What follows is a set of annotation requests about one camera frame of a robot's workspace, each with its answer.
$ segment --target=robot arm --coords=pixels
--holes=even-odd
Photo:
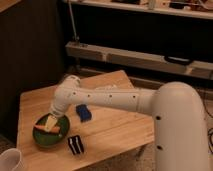
[[[70,104],[92,104],[151,114],[155,121],[156,171],[210,171],[204,108],[197,92],[172,82],[149,89],[91,90],[69,76],[59,85],[50,112],[63,116]]]

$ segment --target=blue object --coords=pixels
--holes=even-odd
[[[76,112],[79,115],[81,122],[85,122],[92,119],[92,114],[85,104],[76,106]]]

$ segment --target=cable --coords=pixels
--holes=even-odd
[[[209,129],[208,138],[209,138],[209,149],[211,151],[211,154],[213,155],[213,128]]]
[[[211,81],[212,80],[212,77],[213,77],[213,70],[210,72],[209,74],[209,80]],[[211,117],[213,118],[213,114],[211,114],[207,108],[207,105],[206,105],[206,89],[208,88],[208,83],[206,84],[205,88],[204,88],[204,92],[203,92],[203,105],[204,105],[204,109],[206,111],[206,113]]]
[[[213,76],[213,70],[209,74],[209,81],[212,80],[212,76]],[[213,114],[209,112],[207,105],[206,105],[206,94],[207,94],[206,89],[208,89],[208,82],[206,83],[206,86],[205,86],[204,92],[203,92],[203,105],[204,105],[204,109],[205,109],[206,113],[208,114],[208,116],[213,119]],[[209,140],[209,150],[210,150],[211,154],[213,155],[213,128],[210,128],[208,130],[208,140]]]

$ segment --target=wooden tabletop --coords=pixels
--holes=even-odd
[[[106,85],[133,88],[123,71],[82,79],[82,86],[95,88]],[[123,110],[88,106],[92,120],[85,123],[71,105],[67,116],[71,129],[67,136],[80,135],[85,153],[73,155],[67,138],[55,147],[38,147],[32,137],[33,125],[49,112],[56,86],[24,92],[20,100],[17,148],[22,153],[29,171],[71,171],[79,169],[154,140],[151,117]]]

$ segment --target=white container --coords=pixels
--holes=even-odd
[[[26,171],[19,149],[10,148],[0,155],[0,171]]]

